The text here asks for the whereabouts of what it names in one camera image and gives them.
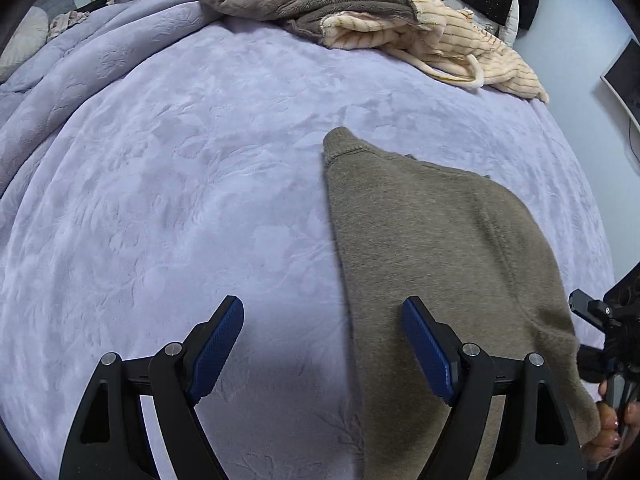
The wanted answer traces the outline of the person's right hand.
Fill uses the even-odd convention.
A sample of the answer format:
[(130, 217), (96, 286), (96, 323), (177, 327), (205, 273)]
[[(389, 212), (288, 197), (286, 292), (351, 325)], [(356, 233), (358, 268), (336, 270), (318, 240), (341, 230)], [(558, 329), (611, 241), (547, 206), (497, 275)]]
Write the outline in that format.
[(634, 440), (638, 437), (640, 425), (639, 403), (637, 401), (630, 402), (624, 416), (626, 437), (623, 438), (618, 433), (620, 422), (616, 411), (604, 400), (608, 391), (608, 383), (601, 382), (598, 390), (601, 400), (596, 405), (600, 416), (600, 431), (591, 441), (582, 446), (584, 460), (588, 464), (595, 465), (610, 460), (614, 456), (619, 456), (631, 448)]

